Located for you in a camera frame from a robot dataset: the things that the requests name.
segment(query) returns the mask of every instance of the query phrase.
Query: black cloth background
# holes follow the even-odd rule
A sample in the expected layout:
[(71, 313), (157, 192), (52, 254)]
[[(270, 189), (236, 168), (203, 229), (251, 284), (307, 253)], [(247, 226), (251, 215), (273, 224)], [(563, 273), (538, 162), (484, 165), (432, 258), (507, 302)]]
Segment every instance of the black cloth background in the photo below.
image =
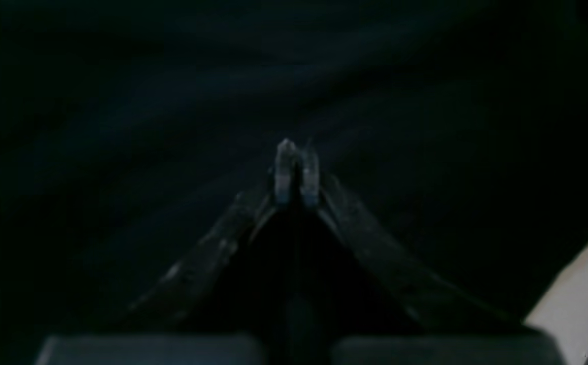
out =
[(0, 2), (0, 363), (118, 313), (285, 137), (526, 314), (588, 241), (588, 4)]

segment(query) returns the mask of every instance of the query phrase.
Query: dark fabric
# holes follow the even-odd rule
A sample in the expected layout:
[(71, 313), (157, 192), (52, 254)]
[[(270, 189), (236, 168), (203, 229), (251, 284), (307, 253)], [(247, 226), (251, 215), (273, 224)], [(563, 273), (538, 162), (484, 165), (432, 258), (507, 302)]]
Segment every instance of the dark fabric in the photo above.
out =
[(149, 288), (285, 137), (525, 314), (588, 241), (588, 2), (0, 2), (0, 363)]

